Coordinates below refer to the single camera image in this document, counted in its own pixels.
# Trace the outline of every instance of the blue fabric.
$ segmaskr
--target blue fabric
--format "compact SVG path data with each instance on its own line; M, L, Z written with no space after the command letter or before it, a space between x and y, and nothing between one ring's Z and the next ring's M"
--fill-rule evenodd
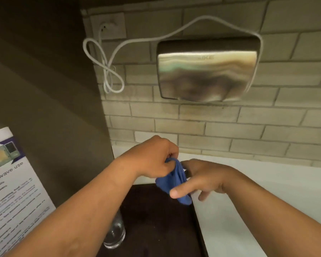
M156 178L156 185L168 194L170 194L171 189L187 181L180 161L175 158L167 158L165 162L169 162L170 160L174 160L176 162L175 169L169 174L167 174L165 177ZM177 200L184 205L190 205L192 202L191 197L189 195L180 197Z

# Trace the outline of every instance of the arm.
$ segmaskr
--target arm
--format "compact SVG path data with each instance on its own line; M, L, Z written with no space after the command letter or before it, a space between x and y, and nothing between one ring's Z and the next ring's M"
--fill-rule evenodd
M133 147L58 207L7 256L95 256L135 179L167 175L175 168L173 161L164 163L169 155L177 158L178 147L159 136Z
M184 161L192 177L171 190L173 198L201 190L226 193L269 257L321 257L321 224L277 198L238 170L201 160Z

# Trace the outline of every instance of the clear glass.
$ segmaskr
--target clear glass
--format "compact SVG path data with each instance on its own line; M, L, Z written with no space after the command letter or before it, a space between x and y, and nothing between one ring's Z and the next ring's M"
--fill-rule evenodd
M111 228L108 230L106 238L103 241L103 244L108 249L115 249L123 242L125 235L126 231L124 222L121 218L120 210L118 210L112 222Z

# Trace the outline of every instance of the white outlet plate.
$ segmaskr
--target white outlet plate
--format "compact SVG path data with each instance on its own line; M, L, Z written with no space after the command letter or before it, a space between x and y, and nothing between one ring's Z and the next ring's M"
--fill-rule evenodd
M114 24L113 27L101 30L102 40L114 40L126 38L125 16L123 12L111 14L99 14L90 16L94 38L98 39L98 29L101 24Z

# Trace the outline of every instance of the microwave picture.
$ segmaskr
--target microwave picture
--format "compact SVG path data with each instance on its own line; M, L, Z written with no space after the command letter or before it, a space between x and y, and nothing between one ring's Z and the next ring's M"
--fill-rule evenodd
M20 152L13 142L0 144L0 167L20 156Z

